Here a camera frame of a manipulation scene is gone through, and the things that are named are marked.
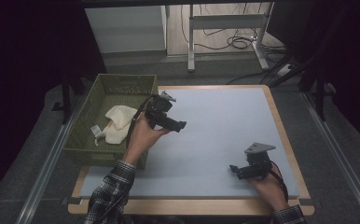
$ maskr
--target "table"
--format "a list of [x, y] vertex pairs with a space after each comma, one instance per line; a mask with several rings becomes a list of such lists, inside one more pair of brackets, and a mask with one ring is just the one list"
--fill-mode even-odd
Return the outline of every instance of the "table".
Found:
[[[288, 158], [291, 169], [299, 187], [299, 196], [290, 199], [289, 204], [300, 204], [304, 215], [309, 216], [314, 212], [314, 206], [309, 203], [311, 200], [308, 189], [299, 170], [297, 160], [287, 138], [280, 115], [273, 101], [270, 90], [263, 85], [239, 85], [239, 86], [166, 86], [159, 87], [165, 90], [186, 90], [186, 89], [239, 89], [239, 88], [260, 88], [264, 91], [270, 112], [274, 119], [276, 128], [282, 140], [286, 157]], [[85, 176], [89, 170], [84, 166], [79, 174], [75, 185], [73, 198], [79, 198], [80, 190]], [[88, 211], [89, 200], [81, 200], [80, 204], [69, 204], [68, 211], [72, 214], [86, 214]], [[221, 216], [266, 216], [271, 210], [267, 204], [259, 198], [233, 199], [233, 198], [214, 198], [214, 199], [129, 199], [125, 206], [125, 214], [138, 215], [221, 215]]]

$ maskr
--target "person's left hand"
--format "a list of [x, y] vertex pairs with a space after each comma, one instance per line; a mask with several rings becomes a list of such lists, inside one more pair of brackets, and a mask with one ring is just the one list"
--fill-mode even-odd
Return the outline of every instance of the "person's left hand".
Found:
[[141, 113], [135, 121], [128, 150], [123, 160], [136, 165], [143, 152], [154, 146], [161, 136], [169, 132], [169, 130], [163, 128], [159, 130], [151, 129], [148, 120], [145, 118], [145, 113]]

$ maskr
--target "gray carpet floor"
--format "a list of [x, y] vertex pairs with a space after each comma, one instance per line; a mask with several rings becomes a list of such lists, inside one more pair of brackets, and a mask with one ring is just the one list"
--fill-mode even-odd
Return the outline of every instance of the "gray carpet floor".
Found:
[[[107, 66], [108, 73], [155, 74], [159, 85], [225, 85], [234, 78], [245, 76], [232, 84], [259, 84], [260, 67], [253, 56], [241, 60], [197, 60], [195, 73], [187, 72], [187, 63], [133, 63]], [[83, 80], [87, 88], [91, 81]], [[271, 89], [288, 138], [298, 160], [315, 213], [307, 217], [314, 224], [360, 224], [360, 205], [338, 167], [327, 143], [317, 129], [311, 113], [297, 89], [299, 77]], [[35, 182], [42, 163], [61, 128], [62, 112], [52, 111], [62, 100], [60, 87], [46, 95], [46, 105], [21, 153], [0, 184], [0, 223], [14, 223]], [[360, 178], [360, 134], [340, 114], [330, 97], [325, 98], [326, 124]], [[80, 166], [61, 155], [49, 179], [32, 223], [81, 223], [83, 216], [67, 212], [63, 199], [71, 196]], [[188, 223], [213, 223], [211, 217], [185, 217]], [[242, 223], [246, 217], [231, 217], [221, 223]]]

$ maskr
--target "plaid sleeve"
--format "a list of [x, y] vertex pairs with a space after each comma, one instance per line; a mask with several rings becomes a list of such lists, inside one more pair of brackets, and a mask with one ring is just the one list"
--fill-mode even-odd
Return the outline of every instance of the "plaid sleeve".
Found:
[[272, 214], [273, 223], [280, 224], [305, 224], [305, 218], [299, 205], [274, 212]]
[[[135, 167], [125, 161], [118, 161], [114, 169], [104, 178], [101, 185], [95, 189], [90, 197], [89, 212], [84, 223], [93, 223], [99, 219], [113, 203], [115, 203], [126, 189], [132, 186]], [[120, 223], [124, 205], [128, 195], [108, 214], [101, 223]]]

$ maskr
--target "hand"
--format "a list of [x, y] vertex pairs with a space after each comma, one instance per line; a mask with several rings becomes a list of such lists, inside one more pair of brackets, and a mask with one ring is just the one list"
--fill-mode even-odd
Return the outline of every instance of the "hand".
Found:
[[[275, 164], [272, 166], [272, 171], [280, 176], [279, 169]], [[258, 191], [261, 198], [267, 202], [274, 211], [280, 211], [290, 207], [284, 197], [284, 192], [279, 184], [279, 181], [271, 174], [268, 174], [263, 180], [248, 179]]]
[[132, 165], [136, 165], [143, 152], [154, 146], [161, 136], [169, 132], [169, 130], [163, 128], [159, 130], [151, 129], [145, 118], [145, 113], [141, 113], [135, 121], [128, 150], [123, 160]]

